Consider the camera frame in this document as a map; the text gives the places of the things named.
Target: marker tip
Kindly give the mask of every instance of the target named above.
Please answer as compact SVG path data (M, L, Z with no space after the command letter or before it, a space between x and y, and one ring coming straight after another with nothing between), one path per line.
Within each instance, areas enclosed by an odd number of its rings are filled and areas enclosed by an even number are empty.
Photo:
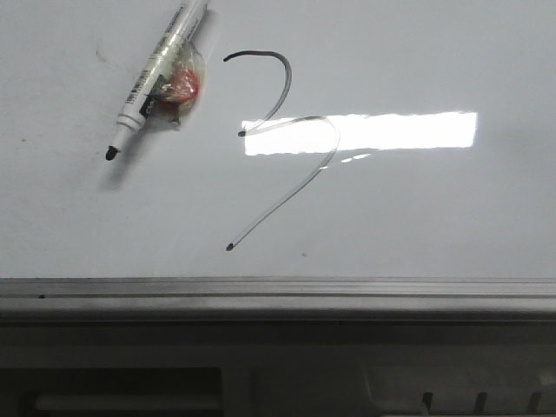
M108 148L108 151L106 152L106 160L107 161L112 161L114 158L116 158L116 155L118 155L119 150L114 148L113 146L110 146Z

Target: whiteboard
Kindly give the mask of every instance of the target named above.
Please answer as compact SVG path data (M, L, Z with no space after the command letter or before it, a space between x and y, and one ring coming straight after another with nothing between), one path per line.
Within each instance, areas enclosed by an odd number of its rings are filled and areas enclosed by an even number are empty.
M106 162L178 4L0 1L0 277L554 277L554 1L213 0L194 110ZM227 252L333 141L239 137L284 69L238 50L291 62L275 120L341 141Z

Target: curved line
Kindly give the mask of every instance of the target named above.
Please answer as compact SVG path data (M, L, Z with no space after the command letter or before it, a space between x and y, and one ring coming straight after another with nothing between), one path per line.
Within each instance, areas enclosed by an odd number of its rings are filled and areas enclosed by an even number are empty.
M284 83L284 90L282 91L280 98L276 105L268 112L266 116L262 119L259 119L253 126L249 129L244 129L238 133L239 136L244 137L247 132L252 130L257 130L263 123L270 120L272 116L276 114L276 112L280 109L280 107L286 101L286 97L288 96L289 88L292 85L292 66L290 65L288 59L278 52L273 52L272 50L242 50L240 52L235 52L234 54L228 55L224 58L224 62L226 63L230 59L237 58L238 56L246 56L246 55L254 55L254 56L273 56L274 58L281 61L284 64L284 68L286 70L286 82Z
M300 117L298 119L290 120L290 121L287 121L287 122L282 122L282 123L276 124L276 125L268 127L268 128L259 129L256 132L256 133L263 133L263 132L267 132L267 131L270 131L270 130L283 128L283 127L289 126L289 125L294 124L294 123L307 122L307 121L312 121L312 120L322 120L324 122L327 122L332 127L332 129L334 129L334 132L336 134L336 143L335 143L334 147L327 153L327 155L324 157L324 159L321 161L321 163L319 163L319 165L317 165L317 167L315 169L313 169L311 171L311 173L309 175L307 175L307 177L305 177L305 179L303 179L303 181L301 181L299 184L297 184L297 186L295 186L291 191L289 191L287 194L285 194L280 200L275 202L272 206L267 208L261 215L259 215L256 219L254 219L226 247L226 250L228 252L231 251L231 250L234 250L234 248L237 245L239 245L243 241L243 239L245 239L253 230L255 230L257 226L259 226L262 222L264 222L277 209L279 209L281 206L283 206L289 200L291 200L302 189L307 187L309 185L309 183L312 182L322 172L322 169L325 168L328 165L328 163L330 162L330 160L334 157L334 155L336 154L336 151L338 150L338 146L340 145L340 139L341 139L340 131L338 130L338 128L336 128L336 126L332 122L330 122L330 120L328 120L327 117L324 117L324 116Z

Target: clear plastic wrapper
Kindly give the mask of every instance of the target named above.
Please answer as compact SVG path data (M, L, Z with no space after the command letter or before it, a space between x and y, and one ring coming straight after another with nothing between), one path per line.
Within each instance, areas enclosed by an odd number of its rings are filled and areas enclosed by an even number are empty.
M186 42L172 66L167 82L151 93L157 101L156 115L181 124L181 118L191 110L202 89L205 63L192 43Z

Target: whiteboard frame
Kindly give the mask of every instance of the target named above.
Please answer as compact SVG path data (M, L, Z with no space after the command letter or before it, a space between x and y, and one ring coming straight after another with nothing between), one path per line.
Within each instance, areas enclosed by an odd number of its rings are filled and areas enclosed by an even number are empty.
M0 323L555 319L556 282L549 280L0 280Z

